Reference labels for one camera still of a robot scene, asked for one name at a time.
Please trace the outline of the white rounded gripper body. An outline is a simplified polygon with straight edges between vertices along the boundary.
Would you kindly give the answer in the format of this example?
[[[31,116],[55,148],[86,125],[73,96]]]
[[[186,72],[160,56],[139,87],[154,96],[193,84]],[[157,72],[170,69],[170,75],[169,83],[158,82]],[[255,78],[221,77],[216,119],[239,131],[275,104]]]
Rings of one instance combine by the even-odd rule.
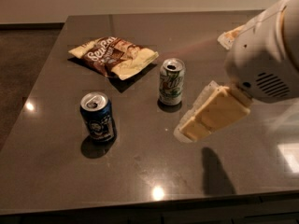
[[[248,21],[225,61],[231,81],[252,98],[299,97],[299,0],[280,0]]]

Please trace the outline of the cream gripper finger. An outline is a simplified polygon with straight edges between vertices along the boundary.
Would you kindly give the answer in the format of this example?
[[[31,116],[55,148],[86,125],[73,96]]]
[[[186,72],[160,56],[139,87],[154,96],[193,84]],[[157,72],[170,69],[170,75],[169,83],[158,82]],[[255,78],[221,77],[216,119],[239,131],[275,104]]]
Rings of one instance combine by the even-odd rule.
[[[250,113],[252,99],[237,86],[211,81],[181,118],[174,136],[183,143],[196,142]]]
[[[222,45],[225,49],[230,50],[231,47],[233,46],[236,38],[238,37],[239,33],[242,31],[244,28],[244,25],[240,25],[233,30],[224,32],[221,34],[217,41],[219,42],[220,45]]]

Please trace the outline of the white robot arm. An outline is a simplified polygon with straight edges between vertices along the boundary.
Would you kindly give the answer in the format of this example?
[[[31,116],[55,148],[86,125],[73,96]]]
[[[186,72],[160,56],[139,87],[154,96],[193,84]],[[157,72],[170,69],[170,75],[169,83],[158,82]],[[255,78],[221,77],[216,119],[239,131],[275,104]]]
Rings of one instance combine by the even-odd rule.
[[[174,130],[181,142],[196,142],[243,119],[255,100],[299,97],[299,0],[278,1],[218,42],[228,50],[230,81],[205,86]]]

